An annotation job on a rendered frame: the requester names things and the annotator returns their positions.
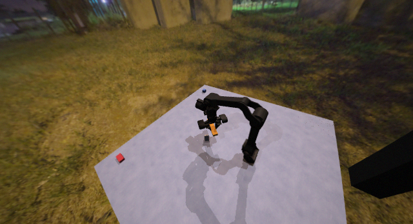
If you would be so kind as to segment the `orange bar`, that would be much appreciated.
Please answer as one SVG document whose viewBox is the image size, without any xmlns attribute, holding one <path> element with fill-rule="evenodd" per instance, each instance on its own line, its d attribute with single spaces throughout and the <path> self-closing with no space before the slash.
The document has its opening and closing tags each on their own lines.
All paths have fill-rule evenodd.
<svg viewBox="0 0 413 224">
<path fill-rule="evenodd" d="M 212 132 L 213 137 L 218 136 L 218 133 L 217 133 L 217 130 L 216 130 L 214 124 L 210 124 L 210 128 L 211 128 L 211 132 Z"/>
</svg>

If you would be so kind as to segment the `red rectangular block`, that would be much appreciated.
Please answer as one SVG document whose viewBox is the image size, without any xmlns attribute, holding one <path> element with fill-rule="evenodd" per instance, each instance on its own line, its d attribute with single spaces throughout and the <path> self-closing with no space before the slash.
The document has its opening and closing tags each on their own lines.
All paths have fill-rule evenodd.
<svg viewBox="0 0 413 224">
<path fill-rule="evenodd" d="M 125 160 L 125 158 L 123 157 L 123 155 L 120 153 L 116 156 L 116 158 L 119 160 L 119 162 L 122 162 Z"/>
</svg>

